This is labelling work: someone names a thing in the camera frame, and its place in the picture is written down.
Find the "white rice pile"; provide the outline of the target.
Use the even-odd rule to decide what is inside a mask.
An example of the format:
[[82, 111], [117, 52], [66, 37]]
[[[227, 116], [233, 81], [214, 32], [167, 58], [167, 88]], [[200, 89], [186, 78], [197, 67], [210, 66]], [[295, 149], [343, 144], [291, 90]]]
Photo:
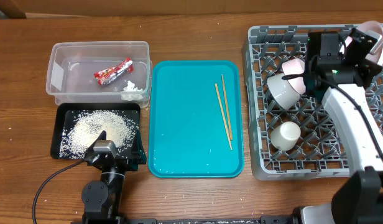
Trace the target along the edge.
[[82, 159], [87, 149], [104, 131], [106, 139], [114, 142], [118, 154], [130, 149], [139, 125], [131, 119], [134, 111], [70, 110], [59, 136], [60, 159]]

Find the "pink plate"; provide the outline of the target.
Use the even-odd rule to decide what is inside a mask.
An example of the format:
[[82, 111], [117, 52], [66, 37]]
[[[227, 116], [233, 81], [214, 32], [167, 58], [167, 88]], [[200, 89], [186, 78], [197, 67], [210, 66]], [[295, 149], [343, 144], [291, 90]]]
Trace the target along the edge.
[[383, 25], [377, 21], [367, 21], [355, 27], [356, 31], [373, 37], [376, 43], [364, 57], [362, 64], [383, 66]]

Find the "white tissue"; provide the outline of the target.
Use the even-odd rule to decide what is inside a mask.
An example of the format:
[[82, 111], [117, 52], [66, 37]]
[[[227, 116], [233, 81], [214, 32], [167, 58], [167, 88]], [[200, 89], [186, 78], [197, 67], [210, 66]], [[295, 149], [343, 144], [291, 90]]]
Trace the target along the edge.
[[123, 88], [121, 99], [124, 101], [139, 101], [143, 99], [141, 92], [143, 89], [136, 87], [136, 84], [128, 81], [127, 86]]

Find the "red snack wrapper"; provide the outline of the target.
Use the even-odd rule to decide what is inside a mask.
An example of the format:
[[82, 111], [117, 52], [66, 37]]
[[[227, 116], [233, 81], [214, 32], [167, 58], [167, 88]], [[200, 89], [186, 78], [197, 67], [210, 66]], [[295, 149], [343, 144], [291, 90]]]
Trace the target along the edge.
[[126, 58], [116, 67], [106, 68], [102, 71], [94, 73], [99, 85], [108, 85], [111, 82], [115, 81], [123, 73], [132, 73], [133, 72], [133, 61], [130, 58]]

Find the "grey small bowl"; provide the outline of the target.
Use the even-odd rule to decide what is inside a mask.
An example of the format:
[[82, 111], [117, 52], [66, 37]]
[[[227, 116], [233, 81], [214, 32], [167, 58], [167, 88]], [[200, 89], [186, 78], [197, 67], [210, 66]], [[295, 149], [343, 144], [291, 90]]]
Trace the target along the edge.
[[300, 94], [295, 91], [287, 80], [283, 80], [283, 73], [273, 75], [267, 79], [267, 86], [270, 94], [276, 103], [283, 109], [289, 110], [300, 99]]

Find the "wooden chopstick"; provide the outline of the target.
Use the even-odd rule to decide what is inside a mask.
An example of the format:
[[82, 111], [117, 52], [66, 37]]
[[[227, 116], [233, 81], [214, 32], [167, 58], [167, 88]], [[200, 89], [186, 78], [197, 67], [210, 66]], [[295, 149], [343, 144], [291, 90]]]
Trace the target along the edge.
[[219, 103], [219, 108], [221, 110], [221, 115], [222, 115], [222, 119], [223, 119], [224, 128], [225, 128], [225, 131], [226, 131], [226, 137], [228, 139], [229, 148], [232, 151], [233, 147], [232, 147], [232, 144], [231, 144], [228, 124], [227, 124], [226, 117], [224, 115], [223, 104], [222, 104], [222, 101], [221, 101], [221, 96], [220, 96], [220, 93], [219, 93], [219, 88], [218, 88], [218, 84], [217, 83], [215, 83], [215, 89], [216, 89], [216, 94], [217, 94], [217, 97], [218, 97], [218, 103]]
[[221, 74], [221, 79], [222, 79], [223, 93], [224, 93], [224, 100], [225, 100], [225, 107], [226, 107], [226, 116], [227, 116], [227, 120], [228, 120], [229, 137], [230, 137], [230, 140], [232, 141], [233, 140], [233, 132], [232, 132], [232, 129], [231, 129], [231, 120], [230, 120], [230, 115], [229, 115], [228, 97], [227, 97], [227, 93], [226, 93], [226, 84], [225, 84], [225, 81], [224, 81], [224, 75], [223, 74]]

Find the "white cup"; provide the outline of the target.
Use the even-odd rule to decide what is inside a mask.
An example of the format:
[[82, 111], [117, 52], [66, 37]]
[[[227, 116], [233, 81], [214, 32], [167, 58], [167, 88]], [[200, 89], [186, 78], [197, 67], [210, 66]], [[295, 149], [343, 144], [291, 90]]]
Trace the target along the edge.
[[270, 141], [276, 149], [288, 151], [296, 145], [300, 135], [300, 127], [292, 121], [287, 121], [271, 132]]

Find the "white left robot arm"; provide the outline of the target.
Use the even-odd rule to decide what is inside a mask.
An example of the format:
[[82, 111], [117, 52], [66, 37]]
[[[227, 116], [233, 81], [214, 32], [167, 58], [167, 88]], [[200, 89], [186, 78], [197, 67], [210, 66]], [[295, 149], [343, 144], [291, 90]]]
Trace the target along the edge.
[[139, 165], [147, 162], [140, 132], [133, 137], [127, 155], [117, 158], [117, 153], [115, 143], [106, 139], [106, 131], [102, 131], [86, 151], [85, 162], [99, 169], [101, 177], [88, 182], [82, 190], [82, 224], [128, 222], [126, 216], [119, 213], [119, 206], [126, 172], [137, 171]]

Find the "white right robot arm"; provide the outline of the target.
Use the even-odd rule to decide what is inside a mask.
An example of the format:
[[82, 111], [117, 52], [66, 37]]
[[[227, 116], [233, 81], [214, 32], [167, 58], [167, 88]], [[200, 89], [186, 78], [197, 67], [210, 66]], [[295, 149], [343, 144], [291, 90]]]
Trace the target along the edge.
[[308, 33], [303, 81], [330, 116], [350, 177], [324, 205], [299, 210], [301, 223], [383, 223], [383, 135], [366, 88], [383, 70], [383, 28]]

